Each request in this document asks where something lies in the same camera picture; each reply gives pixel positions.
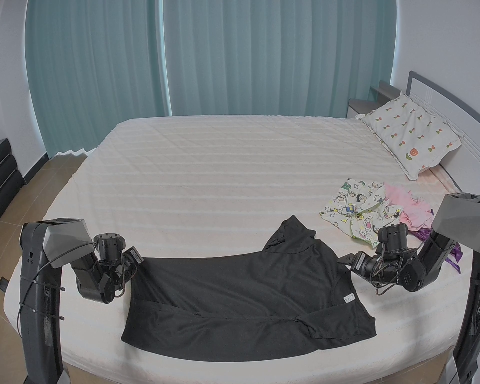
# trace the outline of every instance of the teal curtain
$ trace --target teal curtain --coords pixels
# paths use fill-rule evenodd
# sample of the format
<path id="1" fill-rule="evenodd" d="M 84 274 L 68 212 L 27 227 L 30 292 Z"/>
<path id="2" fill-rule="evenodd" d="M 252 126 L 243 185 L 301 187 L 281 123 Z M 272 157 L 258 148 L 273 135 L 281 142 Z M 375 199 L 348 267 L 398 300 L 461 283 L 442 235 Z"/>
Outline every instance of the teal curtain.
<path id="1" fill-rule="evenodd" d="M 154 0 L 29 0 L 27 75 L 49 156 L 168 114 L 158 12 Z"/>
<path id="2" fill-rule="evenodd" d="M 396 0 L 164 0 L 173 115 L 345 117 L 390 82 Z"/>

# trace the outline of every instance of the floor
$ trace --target floor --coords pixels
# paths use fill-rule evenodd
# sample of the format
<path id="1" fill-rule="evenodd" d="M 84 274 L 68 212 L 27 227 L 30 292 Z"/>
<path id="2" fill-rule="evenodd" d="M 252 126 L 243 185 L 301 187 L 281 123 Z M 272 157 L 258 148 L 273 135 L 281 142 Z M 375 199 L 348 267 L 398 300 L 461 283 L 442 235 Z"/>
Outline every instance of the floor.
<path id="1" fill-rule="evenodd" d="M 55 156 L 25 185 L 0 217 L 0 276 L 10 279 L 21 256 L 18 243 L 21 225 L 42 220 L 61 189 L 75 173 L 86 155 Z M 3 312 L 0 291 L 0 383 L 23 383 L 26 376 L 22 341 Z M 433 384 L 445 364 L 447 351 L 403 371 L 368 384 Z M 72 384 L 107 384 L 76 367 L 68 366 Z"/>

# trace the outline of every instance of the headboard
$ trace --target headboard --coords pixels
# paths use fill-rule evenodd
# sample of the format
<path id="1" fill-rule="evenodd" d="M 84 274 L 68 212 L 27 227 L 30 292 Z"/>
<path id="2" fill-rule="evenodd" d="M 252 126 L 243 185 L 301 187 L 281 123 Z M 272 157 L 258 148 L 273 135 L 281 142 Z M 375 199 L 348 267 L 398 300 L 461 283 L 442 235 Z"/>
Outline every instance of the headboard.
<path id="1" fill-rule="evenodd" d="M 413 71 L 406 94 L 432 115 L 443 117 L 461 136 L 462 145 L 445 155 L 440 165 L 463 192 L 480 194 L 480 113 Z"/>

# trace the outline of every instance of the pink ruffled fabric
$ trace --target pink ruffled fabric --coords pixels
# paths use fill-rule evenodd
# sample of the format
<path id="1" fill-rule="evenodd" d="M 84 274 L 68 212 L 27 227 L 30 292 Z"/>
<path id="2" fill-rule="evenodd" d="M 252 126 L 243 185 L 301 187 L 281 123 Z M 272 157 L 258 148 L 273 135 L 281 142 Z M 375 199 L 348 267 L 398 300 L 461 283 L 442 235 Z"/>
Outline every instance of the pink ruffled fabric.
<path id="1" fill-rule="evenodd" d="M 421 198 L 413 197 L 402 187 L 384 183 L 388 205 L 401 205 L 400 223 L 405 223 L 409 231 L 431 228 L 433 215 L 430 205 Z"/>

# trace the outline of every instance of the wall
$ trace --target wall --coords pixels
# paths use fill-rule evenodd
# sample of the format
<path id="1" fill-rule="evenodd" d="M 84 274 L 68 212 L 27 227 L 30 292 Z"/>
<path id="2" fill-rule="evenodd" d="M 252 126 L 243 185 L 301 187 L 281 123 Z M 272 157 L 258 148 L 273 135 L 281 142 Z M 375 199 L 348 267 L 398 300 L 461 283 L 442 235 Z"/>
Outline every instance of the wall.
<path id="1" fill-rule="evenodd" d="M 413 70 L 480 111 L 480 1 L 397 0 L 391 84 Z"/>
<path id="2" fill-rule="evenodd" d="M 25 175 L 44 155 L 25 67 L 27 0 L 0 0 L 0 138 L 7 137 Z"/>

